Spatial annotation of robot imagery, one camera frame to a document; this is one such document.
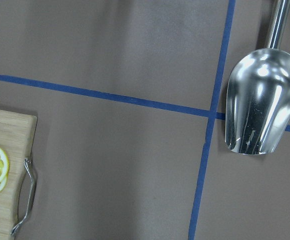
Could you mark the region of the metal scoop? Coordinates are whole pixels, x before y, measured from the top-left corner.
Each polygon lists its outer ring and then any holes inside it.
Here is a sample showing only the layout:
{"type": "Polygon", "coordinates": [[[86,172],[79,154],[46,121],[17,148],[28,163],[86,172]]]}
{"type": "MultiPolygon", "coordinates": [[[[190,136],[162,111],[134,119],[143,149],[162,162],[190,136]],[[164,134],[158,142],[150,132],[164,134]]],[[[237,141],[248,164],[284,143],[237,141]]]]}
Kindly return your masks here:
{"type": "Polygon", "coordinates": [[[274,152],[290,120],[290,53],[281,50],[289,0],[278,0],[265,48],[233,68],[226,98],[225,143],[244,155],[274,152]]]}

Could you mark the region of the bamboo cutting board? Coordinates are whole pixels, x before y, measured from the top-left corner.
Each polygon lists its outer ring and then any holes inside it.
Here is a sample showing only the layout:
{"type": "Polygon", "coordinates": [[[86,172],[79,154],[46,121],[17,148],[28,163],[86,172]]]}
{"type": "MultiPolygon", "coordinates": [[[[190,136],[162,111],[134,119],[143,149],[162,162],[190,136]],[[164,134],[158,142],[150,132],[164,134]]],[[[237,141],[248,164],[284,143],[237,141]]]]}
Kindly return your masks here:
{"type": "Polygon", "coordinates": [[[36,116],[0,110],[0,240],[13,240],[32,211],[36,177],[31,149],[36,124],[36,116]],[[19,217],[25,176],[30,180],[29,194],[26,212],[19,217]]]}

